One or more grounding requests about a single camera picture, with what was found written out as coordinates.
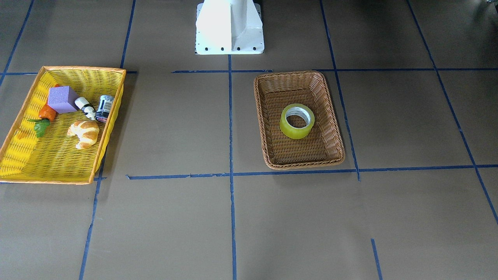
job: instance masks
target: roll of tape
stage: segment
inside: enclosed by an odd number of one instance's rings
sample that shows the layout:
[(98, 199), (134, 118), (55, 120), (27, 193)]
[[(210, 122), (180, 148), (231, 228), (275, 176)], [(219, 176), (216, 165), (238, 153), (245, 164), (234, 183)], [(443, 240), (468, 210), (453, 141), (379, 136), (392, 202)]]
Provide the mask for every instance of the roll of tape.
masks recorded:
[[(306, 122), (306, 126), (303, 128), (293, 127), (288, 121), (289, 116), (299, 116)], [(280, 130), (289, 138), (301, 139), (306, 137), (313, 125), (315, 124), (315, 115), (313, 112), (305, 105), (294, 103), (285, 107), (282, 111), (282, 116), (280, 117)]]

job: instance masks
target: blue tape line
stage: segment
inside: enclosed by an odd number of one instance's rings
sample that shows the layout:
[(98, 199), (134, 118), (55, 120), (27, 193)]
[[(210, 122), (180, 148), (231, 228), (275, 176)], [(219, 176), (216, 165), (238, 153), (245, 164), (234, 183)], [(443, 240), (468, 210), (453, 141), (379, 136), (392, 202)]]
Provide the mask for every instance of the blue tape line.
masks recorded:
[(271, 69), (260, 70), (176, 70), (172, 74), (190, 74), (190, 73), (264, 73), (273, 72)]
[[(478, 168), (496, 168), (498, 164), (477, 165)], [(384, 172), (384, 171), (416, 171), (416, 170), (442, 170), (442, 169), (468, 169), (473, 165), (442, 165), (442, 166), (415, 166), (415, 167), (384, 167), (384, 168), (360, 168), (360, 172)], [(356, 169), (328, 169), (328, 170), (295, 170), (295, 171), (260, 171), (260, 172), (234, 172), (233, 176), (259, 176), (259, 175), (292, 175), (292, 174), (329, 174), (329, 173), (353, 173)], [(200, 178), (200, 177), (228, 177), (230, 173), (204, 173), (204, 174), (176, 174), (176, 175), (154, 175), (154, 176), (128, 176), (130, 180), (148, 179), (173, 179), (173, 178)]]
[(83, 260), (81, 261), (79, 280), (83, 280), (83, 276), (85, 274), (85, 267), (87, 265), (88, 249), (90, 248), (90, 240), (92, 238), (93, 225), (95, 222), (95, 213), (97, 212), (98, 195), (100, 192), (100, 185), (101, 185), (101, 182), (103, 180), (102, 174), (104, 172), (104, 163), (105, 162), (106, 162), (106, 155), (104, 154), (104, 157), (102, 158), (100, 171), (99, 171), (99, 177), (97, 179), (97, 187), (95, 188), (94, 206), (93, 206), (93, 211), (92, 211), (92, 222), (90, 223), (90, 227), (88, 228), (87, 240), (85, 242), (85, 251), (83, 252)]
[(439, 71), (497, 71), (498, 68), (438, 68)]
[(377, 266), (378, 280), (382, 280), (382, 271), (380, 270), (380, 262), (378, 261), (377, 246), (375, 246), (375, 240), (370, 239), (372, 242), (373, 257), (375, 258), (375, 265)]
[(232, 70), (232, 73), (261, 73), (261, 72), (273, 72), (271, 69), (263, 70)]
[(259, 176), (259, 175), (290, 175), (290, 174), (328, 174), (328, 173), (352, 173), (356, 169), (332, 169), (332, 170), (299, 170), (299, 171), (263, 171), (263, 172), (237, 172), (234, 176)]
[(447, 165), (447, 166), (419, 166), (419, 167), (361, 168), (360, 172), (441, 170), (441, 169), (465, 169), (465, 168), (474, 168), (474, 166), (473, 165)]
[(227, 177), (230, 176), (229, 173), (208, 173), (208, 174), (191, 174), (191, 178), (203, 178), (203, 177)]
[(21, 39), (21, 35), (24, 31), (24, 28), (26, 27), (26, 24), (28, 22), (29, 15), (31, 14), (31, 10), (33, 9), (33, 4), (34, 0), (31, 0), (31, 3), (29, 4), (28, 11), (26, 13), (26, 17), (24, 18), (24, 22), (22, 23), (21, 29), (19, 30), (19, 34), (17, 35), (17, 38), (15, 39), (14, 46), (12, 47), (12, 51), (10, 52), (10, 56), (8, 57), (7, 64), (5, 65), (5, 68), (3, 69), (3, 75), (0, 78), (0, 86), (3, 83), (3, 79), (5, 78), (5, 74), (7, 73), (7, 70), (10, 66), (10, 63), (12, 62), (12, 58), (14, 57), (15, 49), (17, 49), (17, 45), (19, 44), (19, 40)]
[(185, 74), (185, 73), (228, 73), (228, 70), (176, 70), (172, 74)]
[(341, 106), (342, 106), (343, 112), (344, 112), (344, 120), (346, 121), (346, 129), (348, 130), (349, 141), (351, 144), (351, 153), (353, 154), (353, 160), (355, 162), (355, 168), (356, 168), (356, 173), (358, 175), (358, 181), (361, 181), (360, 170), (358, 169), (358, 161), (356, 160), (355, 146), (353, 145), (353, 138), (351, 137), (351, 130), (349, 128), (349, 122), (348, 122), (348, 114), (346, 113), (346, 105), (344, 104), (341, 83), (339, 82), (339, 74), (337, 73), (336, 59), (334, 57), (334, 50), (332, 48), (332, 41), (330, 39), (329, 27), (327, 24), (327, 19), (325, 17), (325, 10), (323, 9), (323, 1), (322, 0), (320, 0), (320, 8), (322, 9), (323, 24), (325, 26), (325, 32), (327, 34), (327, 40), (329, 42), (330, 56), (332, 58), (332, 64), (334, 65), (334, 73), (336, 76), (337, 89), (339, 91), (339, 97), (341, 99)]
[(237, 280), (237, 250), (235, 243), (235, 196), (234, 196), (234, 149), (233, 149), (233, 115), (232, 115), (232, 56), (228, 55), (228, 103), (230, 128), (230, 213), (232, 218), (232, 278)]
[(479, 169), (476, 165), (476, 162), (474, 160), (474, 157), (472, 156), (472, 153), (470, 151), (469, 145), (467, 144), (467, 140), (465, 139), (464, 132), (462, 131), (462, 127), (460, 126), (460, 122), (458, 121), (457, 115), (455, 113), (455, 110), (453, 109), (453, 106), (451, 105), (450, 97), (448, 96), (448, 93), (446, 92), (446, 88), (444, 86), (443, 80), (441, 79), (441, 75), (439, 75), (438, 68), (436, 67), (436, 63), (434, 62), (434, 58), (432, 57), (431, 51), (429, 49), (429, 45), (427, 44), (427, 41), (425, 40), (424, 34), (422, 33), (422, 29), (420, 28), (420, 25), (418, 24), (418, 20), (415, 16), (415, 12), (413, 11), (413, 8), (410, 4), (410, 0), (406, 0), (408, 7), (410, 8), (410, 12), (413, 16), (413, 20), (415, 21), (415, 24), (417, 25), (418, 32), (420, 33), (420, 36), (422, 37), (422, 41), (424, 42), (425, 48), (427, 50), (427, 53), (429, 54), (429, 58), (432, 62), (432, 66), (434, 67), (434, 70), (436, 70), (436, 74), (439, 80), (439, 83), (441, 84), (441, 88), (443, 89), (444, 96), (446, 98), (446, 102), (448, 103), (448, 106), (450, 107), (451, 114), (453, 115), (453, 119), (455, 120), (455, 123), (458, 127), (458, 130), (460, 131), (460, 136), (462, 137), (462, 140), (465, 145), (465, 149), (467, 150), (467, 153), (469, 154), (469, 158), (472, 162), (472, 165), (476, 171), (477, 178), (479, 179), (479, 183), (481, 184), (481, 188), (483, 189), (484, 195), (486, 196), (486, 199), (488, 200), (488, 204), (490, 205), (491, 212), (493, 213), (493, 216), (495, 218), (496, 223), (498, 224), (498, 215), (495, 210), (495, 207), (493, 206), (493, 203), (491, 202), (491, 199), (488, 195), (488, 190), (486, 189), (486, 186), (484, 185), (483, 180), (481, 179), (481, 174), (479, 173)]
[(125, 56), (126, 56), (126, 49), (128, 48), (129, 33), (131, 31), (131, 23), (133, 22), (133, 14), (135, 13), (135, 3), (136, 0), (133, 0), (133, 5), (131, 6), (131, 13), (129, 15), (128, 31), (126, 32), (126, 39), (124, 40), (123, 56), (121, 57), (120, 68), (123, 68), (125, 65)]
[(151, 179), (175, 179), (175, 178), (188, 178), (190, 174), (177, 174), (177, 175), (153, 175), (153, 176), (128, 176), (129, 180), (151, 180)]
[(336, 71), (336, 69), (337, 69), (336, 59), (334, 57), (334, 52), (332, 50), (332, 40), (330, 39), (329, 26), (327, 24), (327, 19), (325, 17), (325, 9), (323, 9), (323, 1), (322, 0), (320, 0), (320, 8), (322, 9), (323, 25), (325, 26), (325, 33), (327, 34), (327, 41), (329, 42), (330, 57), (332, 58), (332, 65), (334, 66), (334, 69), (332, 69), (332, 71)]
[(313, 69), (319, 72), (374, 72), (374, 71), (434, 71), (433, 68), (358, 68), (358, 69)]
[(478, 168), (493, 168), (493, 167), (498, 167), (498, 164), (478, 164)]
[(5, 73), (6, 76), (17, 76), (17, 75), (36, 75), (38, 72), (10, 72)]

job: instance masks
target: wicker basket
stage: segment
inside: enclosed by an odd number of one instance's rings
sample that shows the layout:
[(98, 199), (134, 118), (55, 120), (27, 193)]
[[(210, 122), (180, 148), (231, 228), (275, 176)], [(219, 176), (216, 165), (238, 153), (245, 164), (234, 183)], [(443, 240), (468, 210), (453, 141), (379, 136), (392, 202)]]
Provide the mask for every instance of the wicker basket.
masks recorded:
[[(316, 71), (270, 73), (254, 80), (264, 162), (272, 169), (337, 165), (344, 146), (325, 77)], [(280, 130), (283, 109), (292, 103), (308, 106), (315, 125), (308, 136), (294, 140)], [(289, 120), (300, 125), (301, 120)]]
[[(21, 110), (0, 149), (0, 181), (24, 183), (89, 184), (104, 157), (123, 94), (126, 70), (79, 66), (43, 66), (24, 100)], [(87, 120), (81, 112), (57, 114), (45, 136), (36, 138), (34, 123), (55, 84), (71, 86), (94, 106), (103, 94), (114, 96), (110, 117), (98, 123), (97, 143), (85, 150), (75, 148), (77, 137), (67, 129), (76, 120)]]

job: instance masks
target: purple block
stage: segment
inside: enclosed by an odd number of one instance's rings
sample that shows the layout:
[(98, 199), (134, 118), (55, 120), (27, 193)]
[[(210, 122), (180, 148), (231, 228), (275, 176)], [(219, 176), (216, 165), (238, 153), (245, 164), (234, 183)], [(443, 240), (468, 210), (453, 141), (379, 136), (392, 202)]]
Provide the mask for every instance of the purple block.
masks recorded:
[(79, 98), (78, 94), (70, 86), (50, 88), (48, 91), (48, 106), (59, 114), (76, 112), (78, 107), (74, 104), (74, 101), (77, 98)]

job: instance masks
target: small bottle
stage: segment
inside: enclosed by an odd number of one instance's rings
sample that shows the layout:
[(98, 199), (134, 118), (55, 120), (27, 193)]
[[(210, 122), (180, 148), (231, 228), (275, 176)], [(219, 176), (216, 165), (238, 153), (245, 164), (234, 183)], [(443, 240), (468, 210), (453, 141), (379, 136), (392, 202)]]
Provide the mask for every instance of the small bottle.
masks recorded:
[(97, 121), (106, 123), (111, 108), (113, 106), (114, 97), (104, 94), (100, 96), (99, 107), (97, 108)]
[(90, 102), (84, 97), (77, 98), (74, 101), (74, 104), (78, 106), (78, 108), (81, 109), (81, 111), (89, 118), (90, 120), (94, 121), (96, 119), (96, 114), (95, 109), (90, 105)]

